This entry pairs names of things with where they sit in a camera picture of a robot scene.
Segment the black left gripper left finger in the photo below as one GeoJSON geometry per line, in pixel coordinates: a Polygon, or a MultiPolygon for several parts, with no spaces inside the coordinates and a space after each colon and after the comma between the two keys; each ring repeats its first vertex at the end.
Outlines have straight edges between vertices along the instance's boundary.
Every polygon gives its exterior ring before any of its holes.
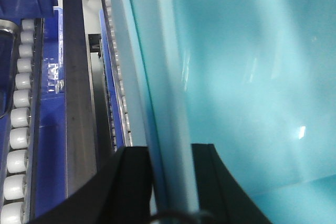
{"type": "Polygon", "coordinates": [[[123,147],[71,197],[33,223],[148,223],[152,167],[147,147],[123,147]]]}

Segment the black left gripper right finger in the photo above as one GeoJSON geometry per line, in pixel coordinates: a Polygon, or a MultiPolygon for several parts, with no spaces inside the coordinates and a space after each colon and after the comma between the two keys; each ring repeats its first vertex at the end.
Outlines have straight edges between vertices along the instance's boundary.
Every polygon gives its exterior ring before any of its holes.
{"type": "Polygon", "coordinates": [[[192,144],[200,210],[217,223],[271,223],[241,188],[213,144],[192,144]]]}

